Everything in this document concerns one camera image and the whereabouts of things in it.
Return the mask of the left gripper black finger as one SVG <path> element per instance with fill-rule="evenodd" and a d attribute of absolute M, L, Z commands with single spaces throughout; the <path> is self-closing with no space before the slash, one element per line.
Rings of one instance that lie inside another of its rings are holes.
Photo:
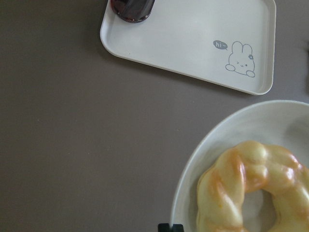
<path fill-rule="evenodd" d="M 183 232 L 182 224 L 173 224 L 170 226 L 168 223 L 158 224 L 158 232 Z"/>

